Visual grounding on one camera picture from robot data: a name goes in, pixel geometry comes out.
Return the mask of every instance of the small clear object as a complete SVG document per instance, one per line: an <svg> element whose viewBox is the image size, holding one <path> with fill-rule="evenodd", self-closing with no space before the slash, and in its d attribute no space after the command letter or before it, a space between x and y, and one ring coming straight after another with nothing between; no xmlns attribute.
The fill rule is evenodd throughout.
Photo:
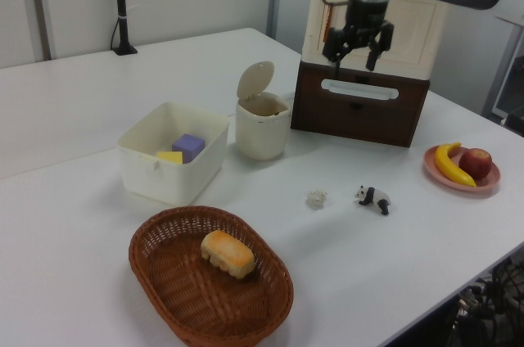
<svg viewBox="0 0 524 347"><path fill-rule="evenodd" d="M328 194L324 190L317 190L316 192L309 192L307 202L314 206L323 206L327 195Z"/></svg>

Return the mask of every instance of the white plastic bin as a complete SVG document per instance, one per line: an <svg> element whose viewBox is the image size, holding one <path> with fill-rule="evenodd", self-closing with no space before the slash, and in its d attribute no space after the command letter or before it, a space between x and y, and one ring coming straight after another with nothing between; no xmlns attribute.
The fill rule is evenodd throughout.
<svg viewBox="0 0 524 347"><path fill-rule="evenodd" d="M229 120L226 115L166 102L140 120L117 144L127 190L182 206L190 204L224 162ZM203 139L204 150L187 164L158 159L183 134Z"/></svg>

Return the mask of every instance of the drawer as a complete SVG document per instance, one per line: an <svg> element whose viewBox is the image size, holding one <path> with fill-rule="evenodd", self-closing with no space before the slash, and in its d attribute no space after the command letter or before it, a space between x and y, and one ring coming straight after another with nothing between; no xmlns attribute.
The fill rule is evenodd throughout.
<svg viewBox="0 0 524 347"><path fill-rule="evenodd" d="M341 69L337 81L355 83L359 92L328 89L330 68L300 63L291 128L397 146L410 146L429 81ZM385 97L373 97L376 94Z"/></svg>

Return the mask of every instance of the flip lid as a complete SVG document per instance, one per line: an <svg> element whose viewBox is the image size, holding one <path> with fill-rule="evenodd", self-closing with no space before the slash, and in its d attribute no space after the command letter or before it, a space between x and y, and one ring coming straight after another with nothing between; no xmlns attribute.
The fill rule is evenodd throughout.
<svg viewBox="0 0 524 347"><path fill-rule="evenodd" d="M237 96L248 99L260 95L273 78L275 66L271 61L258 62L249 66L238 82Z"/></svg>

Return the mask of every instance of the panda figurine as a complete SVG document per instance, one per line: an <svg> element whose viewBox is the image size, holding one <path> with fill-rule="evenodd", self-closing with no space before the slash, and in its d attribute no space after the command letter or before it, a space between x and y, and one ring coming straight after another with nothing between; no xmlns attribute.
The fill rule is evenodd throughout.
<svg viewBox="0 0 524 347"><path fill-rule="evenodd" d="M364 187L361 186L360 189L355 194L355 198L359 198L359 204L377 204L378 207L382 210L382 214L388 215L389 211L387 206L391 205L390 197L387 196L385 192L375 189L374 187Z"/></svg>

